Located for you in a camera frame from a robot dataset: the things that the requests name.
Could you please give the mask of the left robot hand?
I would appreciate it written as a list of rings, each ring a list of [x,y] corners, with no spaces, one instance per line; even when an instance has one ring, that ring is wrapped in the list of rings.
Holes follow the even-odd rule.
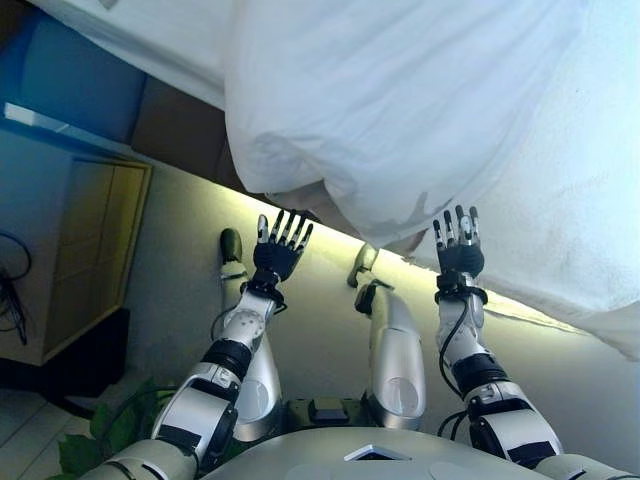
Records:
[[[314,225],[304,213],[280,210],[272,225],[260,214],[253,260],[257,271],[270,272],[279,281],[294,272],[312,235]]]

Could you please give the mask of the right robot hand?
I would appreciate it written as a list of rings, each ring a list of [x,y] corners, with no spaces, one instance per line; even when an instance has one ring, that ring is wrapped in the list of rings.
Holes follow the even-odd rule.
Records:
[[[466,211],[461,205],[454,209],[457,223],[450,210],[443,212],[443,221],[433,221],[436,253],[441,273],[457,272],[476,278],[484,268],[477,209]]]

